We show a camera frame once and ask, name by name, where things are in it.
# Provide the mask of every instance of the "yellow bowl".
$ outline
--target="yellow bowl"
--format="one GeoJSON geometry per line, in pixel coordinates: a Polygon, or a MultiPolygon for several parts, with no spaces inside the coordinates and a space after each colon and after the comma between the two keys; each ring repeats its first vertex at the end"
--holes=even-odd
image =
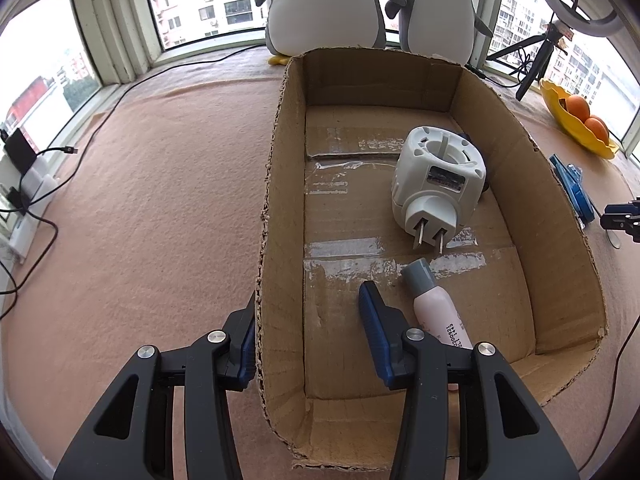
{"type": "Polygon", "coordinates": [[[620,147],[613,140],[609,139],[609,145],[607,146],[593,135],[593,132],[580,119],[572,116],[561,107],[560,99],[566,99],[571,94],[548,79],[540,81],[540,89],[542,90],[542,97],[545,100],[546,107],[556,118],[558,124],[562,126],[562,129],[573,137],[576,142],[602,158],[613,158],[616,155],[620,147]]]}

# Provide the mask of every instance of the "table surface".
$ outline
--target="table surface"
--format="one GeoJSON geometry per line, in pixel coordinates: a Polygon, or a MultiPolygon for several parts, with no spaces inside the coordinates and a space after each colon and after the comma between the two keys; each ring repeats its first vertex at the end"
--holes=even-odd
{"type": "MultiPolygon", "coordinates": [[[[251,295],[264,165],[284,71],[267,65],[269,56],[257,48],[214,65],[177,68],[140,85],[100,131],[78,176],[49,206],[47,217],[60,226],[60,237],[2,322],[1,337],[5,393],[50,464],[59,462],[140,345],[153,343],[161,351],[186,346],[221,326],[251,295]]],[[[540,95],[529,91],[519,103],[513,90],[495,90],[546,156],[557,153],[565,164],[582,168],[584,187],[599,210],[628,202],[629,186],[640,190],[633,164],[620,155],[602,160],[575,144],[558,130],[540,95]]],[[[640,313],[640,248],[621,234],[622,248],[614,250],[597,222],[585,232],[602,280],[608,332],[591,366],[544,407],[578,465],[600,433],[615,357],[640,313]]],[[[17,279],[49,237],[46,226],[39,228],[17,279]]],[[[583,478],[606,458],[640,404],[639,354],[640,335],[622,357],[607,431],[583,478]]],[[[180,479],[180,392],[177,397],[180,479]]],[[[244,393],[231,393],[229,407],[245,478],[354,475],[292,470],[290,452],[264,420],[255,381],[244,393]]],[[[452,462],[448,478],[457,477],[452,462]]],[[[388,478],[388,472],[356,475],[388,478]]]]}

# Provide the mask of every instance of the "yellow penguin foot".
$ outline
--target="yellow penguin foot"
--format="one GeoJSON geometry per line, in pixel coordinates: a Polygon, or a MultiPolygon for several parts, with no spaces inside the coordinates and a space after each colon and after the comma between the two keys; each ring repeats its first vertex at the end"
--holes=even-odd
{"type": "Polygon", "coordinates": [[[291,59],[289,56],[271,56],[267,63],[270,65],[286,65],[291,59]]]}

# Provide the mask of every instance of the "tree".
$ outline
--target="tree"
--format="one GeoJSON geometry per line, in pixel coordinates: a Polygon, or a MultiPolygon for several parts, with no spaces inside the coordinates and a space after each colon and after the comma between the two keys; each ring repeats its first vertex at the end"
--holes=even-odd
{"type": "Polygon", "coordinates": [[[66,102],[75,112],[87,101],[89,97],[94,94],[98,88],[100,88],[98,82],[89,75],[85,78],[72,81],[64,87],[63,92],[65,94],[66,102]]]}

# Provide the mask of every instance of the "tripod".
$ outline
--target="tripod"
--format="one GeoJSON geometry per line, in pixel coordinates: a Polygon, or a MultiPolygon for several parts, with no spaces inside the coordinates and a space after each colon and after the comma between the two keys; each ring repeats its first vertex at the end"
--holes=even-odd
{"type": "Polygon", "coordinates": [[[526,72],[526,66],[514,67],[513,65],[510,65],[509,63],[506,63],[499,58],[502,56],[506,56],[507,54],[511,54],[512,52],[517,52],[518,50],[526,46],[542,42],[542,45],[540,46],[540,49],[538,50],[538,53],[533,60],[531,68],[528,72],[526,72],[524,79],[520,82],[520,87],[516,92],[516,99],[518,101],[521,101],[524,94],[527,92],[527,90],[529,90],[531,83],[533,83],[534,80],[540,81],[542,76],[545,75],[546,68],[548,67],[549,60],[551,59],[551,54],[553,54],[554,51],[554,47],[558,47],[566,54],[566,51],[559,45],[560,39],[565,36],[566,33],[570,34],[571,30],[560,20],[554,20],[547,25],[545,34],[537,34],[535,36],[527,38],[526,40],[522,40],[518,43],[507,46],[504,49],[499,50],[498,52],[494,52],[490,56],[487,56],[486,60],[501,63],[504,66],[513,68],[516,72],[526,72]]]}

